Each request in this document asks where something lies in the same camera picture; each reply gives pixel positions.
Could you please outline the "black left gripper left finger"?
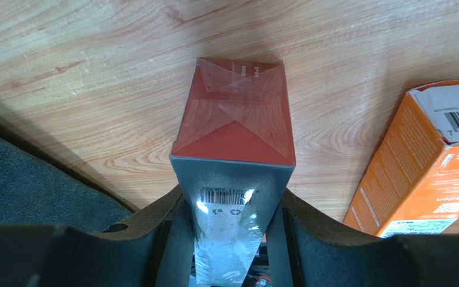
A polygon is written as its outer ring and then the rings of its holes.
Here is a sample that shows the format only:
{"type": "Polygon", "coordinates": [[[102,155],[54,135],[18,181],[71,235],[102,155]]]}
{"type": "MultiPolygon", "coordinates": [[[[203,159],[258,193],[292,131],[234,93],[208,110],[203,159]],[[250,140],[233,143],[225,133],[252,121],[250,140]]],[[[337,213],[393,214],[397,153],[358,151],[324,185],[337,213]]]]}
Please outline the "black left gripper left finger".
{"type": "Polygon", "coordinates": [[[179,187],[102,233],[0,225],[0,286],[188,286],[194,249],[179,187]]]}

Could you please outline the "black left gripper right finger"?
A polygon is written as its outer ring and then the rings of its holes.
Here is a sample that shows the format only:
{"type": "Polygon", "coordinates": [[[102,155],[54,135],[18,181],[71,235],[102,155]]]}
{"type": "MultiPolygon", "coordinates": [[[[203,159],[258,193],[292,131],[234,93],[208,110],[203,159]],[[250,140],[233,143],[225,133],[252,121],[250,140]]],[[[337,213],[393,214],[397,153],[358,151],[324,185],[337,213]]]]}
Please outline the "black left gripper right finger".
{"type": "Polygon", "coordinates": [[[267,231],[273,286],[459,286],[459,235],[382,239],[285,191],[267,231]]]}

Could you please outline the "silver red toothpaste box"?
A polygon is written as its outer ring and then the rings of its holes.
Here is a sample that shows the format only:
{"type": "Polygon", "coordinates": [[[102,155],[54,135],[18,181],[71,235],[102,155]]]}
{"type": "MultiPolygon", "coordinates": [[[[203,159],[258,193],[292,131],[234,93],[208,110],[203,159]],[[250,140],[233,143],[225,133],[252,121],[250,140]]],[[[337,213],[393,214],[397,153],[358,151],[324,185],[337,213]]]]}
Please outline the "silver red toothpaste box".
{"type": "Polygon", "coordinates": [[[284,66],[198,58],[170,162],[197,283],[242,285],[296,166],[284,66]]]}

